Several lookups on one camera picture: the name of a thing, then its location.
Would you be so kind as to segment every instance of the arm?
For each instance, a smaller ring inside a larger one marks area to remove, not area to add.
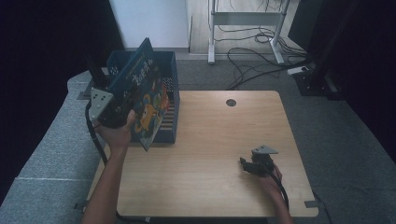
[[[282,180],[282,174],[277,166],[275,166],[273,174]],[[264,192],[268,195],[274,204],[277,223],[279,224],[292,224],[293,219],[290,216],[289,210],[283,201],[282,194],[275,180],[271,176],[260,177],[260,185]]]
[[[131,141],[131,126],[133,123],[134,111],[131,110],[125,126],[118,129],[109,129],[99,125],[95,129],[108,143],[111,154],[93,191],[81,223],[116,222],[122,166]]]

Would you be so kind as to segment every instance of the gray floor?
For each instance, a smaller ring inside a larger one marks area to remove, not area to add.
[[[261,62],[237,61],[256,65]],[[265,64],[261,70],[274,69]],[[225,90],[234,81],[229,61],[177,61],[181,90]],[[49,131],[15,179],[0,208],[0,223],[79,223],[74,209],[87,197],[99,156],[77,100],[90,76],[68,82],[69,94]],[[396,166],[359,117],[343,101],[303,97],[286,72],[258,77],[239,90],[278,91],[313,191],[319,215],[296,223],[396,222]],[[263,223],[259,218],[152,218],[151,223]]]

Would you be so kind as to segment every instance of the power strip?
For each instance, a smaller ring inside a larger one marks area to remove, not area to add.
[[[288,70],[288,75],[292,76],[292,75],[295,75],[295,74],[306,72],[308,70],[309,69],[307,67],[305,67],[305,66],[291,68],[291,69]]]

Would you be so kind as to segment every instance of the colorful book cover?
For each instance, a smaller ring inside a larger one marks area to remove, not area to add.
[[[169,108],[169,98],[148,38],[109,88],[116,98],[130,98],[134,103],[132,135],[138,137],[145,150],[149,150]]]

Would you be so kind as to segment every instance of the blue plastic crate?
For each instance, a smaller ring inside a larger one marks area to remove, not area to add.
[[[115,50],[111,53],[107,60],[107,69],[111,80],[113,80],[118,73],[128,72],[125,71],[126,69],[124,68],[133,54],[133,51],[124,50]],[[160,129],[155,135],[153,143],[175,143],[180,104],[176,56],[173,51],[155,51],[154,55],[163,76],[163,83],[167,89],[170,106],[163,118]],[[139,142],[139,139],[133,135],[132,142]]]

